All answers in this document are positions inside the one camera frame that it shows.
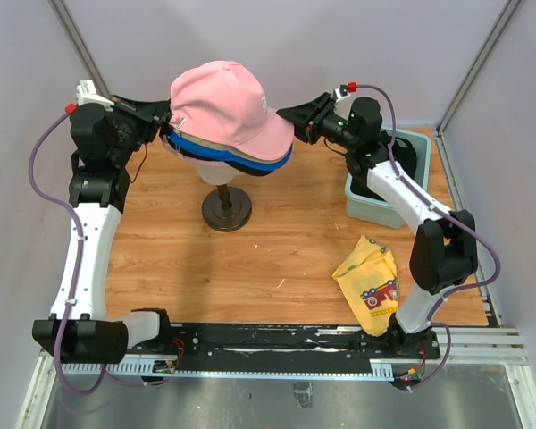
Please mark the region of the blue cap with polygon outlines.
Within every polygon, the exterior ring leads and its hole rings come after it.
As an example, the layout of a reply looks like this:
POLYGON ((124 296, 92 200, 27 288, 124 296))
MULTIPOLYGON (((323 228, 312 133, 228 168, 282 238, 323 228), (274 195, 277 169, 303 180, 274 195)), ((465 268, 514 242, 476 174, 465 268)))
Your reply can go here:
POLYGON ((244 174, 263 177, 282 168, 291 158, 293 147, 277 161, 260 161, 237 155, 229 150, 205 147, 185 139, 174 132, 163 134, 164 142, 176 153, 197 164, 219 166, 226 164, 244 174))

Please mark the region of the pink cap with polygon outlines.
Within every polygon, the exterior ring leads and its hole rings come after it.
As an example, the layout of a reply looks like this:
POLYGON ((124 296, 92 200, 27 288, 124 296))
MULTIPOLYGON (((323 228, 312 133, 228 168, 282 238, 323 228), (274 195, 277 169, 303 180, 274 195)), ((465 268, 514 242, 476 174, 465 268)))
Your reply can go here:
POLYGON ((293 125, 268 106, 264 89, 241 63, 212 61, 183 72, 170 87, 173 130, 214 143, 283 147, 293 125))

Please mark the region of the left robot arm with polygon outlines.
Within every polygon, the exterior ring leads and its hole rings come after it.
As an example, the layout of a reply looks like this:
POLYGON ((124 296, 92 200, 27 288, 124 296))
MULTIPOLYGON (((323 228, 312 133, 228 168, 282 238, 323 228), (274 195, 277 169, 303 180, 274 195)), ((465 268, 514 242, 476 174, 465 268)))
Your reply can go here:
POLYGON ((54 304, 32 326, 33 339, 61 364, 118 364, 139 344, 156 354, 172 346, 165 310, 135 309, 110 321, 105 305, 109 256, 132 183, 126 166, 155 139, 168 115, 166 100, 120 97, 82 99, 66 109, 76 149, 69 196, 61 206, 71 217, 71 237, 54 304))

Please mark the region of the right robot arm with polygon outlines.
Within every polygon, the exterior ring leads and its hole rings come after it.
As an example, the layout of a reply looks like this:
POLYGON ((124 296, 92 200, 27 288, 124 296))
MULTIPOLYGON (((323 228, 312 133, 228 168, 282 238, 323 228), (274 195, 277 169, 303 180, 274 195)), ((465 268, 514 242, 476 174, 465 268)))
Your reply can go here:
POLYGON ((297 139, 309 144, 326 139, 343 147, 351 176, 383 198, 414 234, 409 260, 413 286, 390 317, 387 331, 373 341, 378 349, 405 358, 430 339, 439 306, 477 270, 475 222, 468 211, 441 204, 404 171, 393 155, 394 144, 381 139, 378 101, 358 97, 347 117, 336 113, 336 104, 347 93, 342 87, 277 114, 293 125, 297 139))

